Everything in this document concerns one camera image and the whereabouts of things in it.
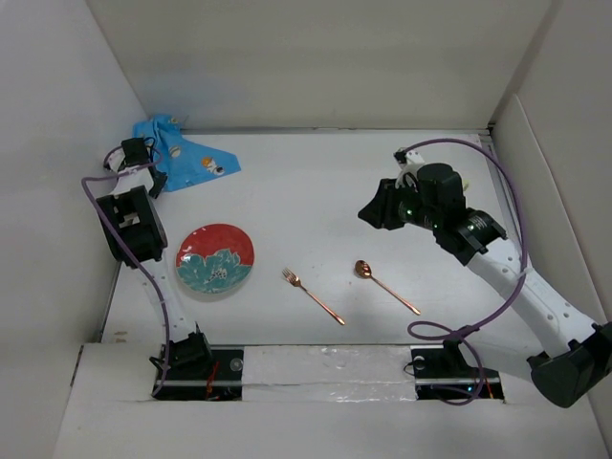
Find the blue space print cloth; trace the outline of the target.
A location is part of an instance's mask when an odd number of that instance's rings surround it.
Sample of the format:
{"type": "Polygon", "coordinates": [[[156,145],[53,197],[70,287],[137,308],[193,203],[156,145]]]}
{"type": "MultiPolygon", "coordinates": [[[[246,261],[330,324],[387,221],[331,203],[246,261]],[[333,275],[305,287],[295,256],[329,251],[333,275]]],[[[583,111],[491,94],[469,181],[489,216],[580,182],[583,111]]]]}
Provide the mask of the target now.
{"type": "Polygon", "coordinates": [[[164,191],[197,186],[241,171],[238,158],[227,151],[187,140],[181,123],[170,115],[156,115],[133,125],[134,137],[149,140],[154,155],[162,155],[157,169],[167,176],[164,191]]]}

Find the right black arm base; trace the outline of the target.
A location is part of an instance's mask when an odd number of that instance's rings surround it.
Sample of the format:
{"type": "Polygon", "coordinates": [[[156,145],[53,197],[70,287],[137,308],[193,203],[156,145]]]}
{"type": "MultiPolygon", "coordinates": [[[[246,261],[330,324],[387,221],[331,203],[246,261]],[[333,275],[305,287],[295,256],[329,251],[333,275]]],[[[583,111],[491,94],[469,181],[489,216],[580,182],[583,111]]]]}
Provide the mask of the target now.
{"type": "Polygon", "coordinates": [[[471,398],[504,400],[499,373],[485,368],[480,378],[478,368],[466,362],[456,344],[411,346],[404,372],[414,379],[419,401],[464,404],[471,398]]]}

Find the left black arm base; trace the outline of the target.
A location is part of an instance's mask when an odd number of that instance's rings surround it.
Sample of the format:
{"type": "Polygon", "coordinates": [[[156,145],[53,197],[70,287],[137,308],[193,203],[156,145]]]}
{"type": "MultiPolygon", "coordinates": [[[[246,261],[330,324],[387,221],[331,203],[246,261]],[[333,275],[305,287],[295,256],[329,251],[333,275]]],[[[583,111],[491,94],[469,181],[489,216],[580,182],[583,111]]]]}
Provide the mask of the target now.
{"type": "Polygon", "coordinates": [[[243,347],[212,347],[212,363],[170,369],[154,399],[233,402],[242,399],[243,347]]]}

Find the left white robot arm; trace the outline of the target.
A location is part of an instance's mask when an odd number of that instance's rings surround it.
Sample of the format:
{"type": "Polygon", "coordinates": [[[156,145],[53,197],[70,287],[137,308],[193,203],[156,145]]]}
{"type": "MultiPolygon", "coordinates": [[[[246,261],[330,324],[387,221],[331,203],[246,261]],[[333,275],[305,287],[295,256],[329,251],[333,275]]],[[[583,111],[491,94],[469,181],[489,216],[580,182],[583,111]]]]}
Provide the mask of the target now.
{"type": "Polygon", "coordinates": [[[114,258],[142,276],[142,287],[164,331],[164,345],[151,363],[161,372],[183,370],[202,379],[213,356],[204,333],[190,318],[169,280],[164,252],[167,237],[154,200],[167,175],[157,168],[161,154],[143,138],[124,140],[104,160],[117,182],[109,194],[94,200],[114,258]]]}

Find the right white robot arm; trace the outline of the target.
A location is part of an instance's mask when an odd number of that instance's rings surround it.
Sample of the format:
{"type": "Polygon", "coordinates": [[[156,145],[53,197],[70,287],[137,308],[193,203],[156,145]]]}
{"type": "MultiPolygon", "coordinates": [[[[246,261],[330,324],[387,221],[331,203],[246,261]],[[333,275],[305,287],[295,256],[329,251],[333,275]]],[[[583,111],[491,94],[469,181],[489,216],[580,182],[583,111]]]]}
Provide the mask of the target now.
{"type": "Polygon", "coordinates": [[[568,408],[611,372],[611,325],[577,310],[541,275],[527,254],[485,211],[466,204],[460,175],[426,164],[401,180],[382,179],[358,213],[379,230],[406,224],[432,232],[436,243],[486,281],[528,325],[542,346],[525,357],[527,377],[552,404],[568,408]]]}

